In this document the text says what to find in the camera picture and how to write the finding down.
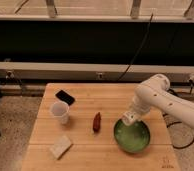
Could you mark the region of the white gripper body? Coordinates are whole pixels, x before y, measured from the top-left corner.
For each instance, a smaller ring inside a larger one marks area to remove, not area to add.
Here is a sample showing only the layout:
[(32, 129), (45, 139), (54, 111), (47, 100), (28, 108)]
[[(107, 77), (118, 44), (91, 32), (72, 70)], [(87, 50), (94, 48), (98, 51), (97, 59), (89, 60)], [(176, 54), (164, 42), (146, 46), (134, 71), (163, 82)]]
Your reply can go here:
[(130, 105), (130, 113), (134, 120), (140, 120), (144, 115), (149, 113), (151, 107), (142, 102), (133, 101)]

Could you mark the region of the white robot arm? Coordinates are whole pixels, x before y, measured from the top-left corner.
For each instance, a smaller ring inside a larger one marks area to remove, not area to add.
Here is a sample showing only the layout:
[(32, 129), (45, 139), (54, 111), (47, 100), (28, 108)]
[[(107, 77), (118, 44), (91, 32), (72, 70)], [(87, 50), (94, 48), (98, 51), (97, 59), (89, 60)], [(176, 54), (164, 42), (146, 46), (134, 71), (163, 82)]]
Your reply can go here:
[(169, 88), (170, 81), (163, 74), (156, 74), (140, 83), (132, 98), (129, 123), (135, 123), (151, 107), (156, 107), (194, 129), (194, 103), (168, 93)]

